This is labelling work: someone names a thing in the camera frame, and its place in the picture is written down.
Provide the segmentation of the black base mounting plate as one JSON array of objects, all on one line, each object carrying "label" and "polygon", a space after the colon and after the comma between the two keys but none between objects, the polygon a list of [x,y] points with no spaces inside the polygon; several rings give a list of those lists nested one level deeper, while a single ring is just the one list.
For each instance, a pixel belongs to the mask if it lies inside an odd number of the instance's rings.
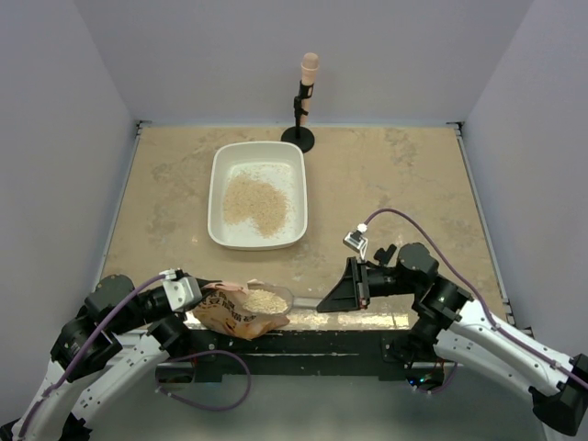
[{"label": "black base mounting plate", "polygon": [[450,369],[433,350],[403,352],[407,332],[277,330],[254,340],[211,331],[191,332],[193,350],[224,350],[239,356],[255,376],[375,377],[404,381]]}]

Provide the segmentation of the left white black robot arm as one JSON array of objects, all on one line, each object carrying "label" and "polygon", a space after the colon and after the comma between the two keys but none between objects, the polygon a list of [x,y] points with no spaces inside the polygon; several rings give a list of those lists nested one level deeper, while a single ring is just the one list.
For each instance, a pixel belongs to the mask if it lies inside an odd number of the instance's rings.
[{"label": "left white black robot arm", "polygon": [[215,284],[180,269],[138,287],[123,275],[103,278],[63,326],[38,392],[22,417],[2,425],[2,439],[89,439],[98,415],[140,377],[191,352],[186,314]]}]

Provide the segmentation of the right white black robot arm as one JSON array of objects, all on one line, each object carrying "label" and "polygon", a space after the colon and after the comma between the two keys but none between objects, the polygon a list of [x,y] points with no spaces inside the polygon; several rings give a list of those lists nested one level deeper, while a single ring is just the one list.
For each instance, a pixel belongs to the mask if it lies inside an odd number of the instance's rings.
[{"label": "right white black robot arm", "polygon": [[413,296],[417,320],[388,345],[406,365],[434,356],[464,365],[527,397],[536,418],[575,436],[587,411],[587,357],[553,350],[495,316],[443,277],[424,245],[380,248],[374,262],[354,257],[317,306],[319,313],[360,311],[376,297]]}]

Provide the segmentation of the white plastic litter box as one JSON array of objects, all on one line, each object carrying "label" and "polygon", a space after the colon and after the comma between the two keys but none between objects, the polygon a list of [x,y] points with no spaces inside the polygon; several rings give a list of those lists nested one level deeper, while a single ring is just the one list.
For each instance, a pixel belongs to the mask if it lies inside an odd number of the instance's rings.
[{"label": "white plastic litter box", "polygon": [[208,233],[242,251],[285,248],[308,228],[304,157],[292,143],[245,141],[221,147],[209,181]]}]

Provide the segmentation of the pink cat litter bag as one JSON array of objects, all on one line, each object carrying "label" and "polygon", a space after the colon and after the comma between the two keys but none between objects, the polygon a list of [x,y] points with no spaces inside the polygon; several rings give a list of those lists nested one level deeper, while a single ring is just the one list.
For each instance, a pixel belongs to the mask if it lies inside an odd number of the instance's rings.
[{"label": "pink cat litter bag", "polygon": [[218,289],[190,313],[207,329],[244,340],[253,340],[289,324],[286,314],[261,314],[243,308],[245,287],[222,282]]}]

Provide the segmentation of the clear plastic scoop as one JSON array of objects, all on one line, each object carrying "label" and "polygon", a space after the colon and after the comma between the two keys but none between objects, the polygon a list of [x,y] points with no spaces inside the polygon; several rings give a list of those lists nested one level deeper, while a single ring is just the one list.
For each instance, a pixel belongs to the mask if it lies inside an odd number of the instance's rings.
[{"label": "clear plastic scoop", "polygon": [[261,314],[288,314],[292,310],[315,311],[320,299],[294,295],[289,289],[254,283],[245,290],[243,308]]}]

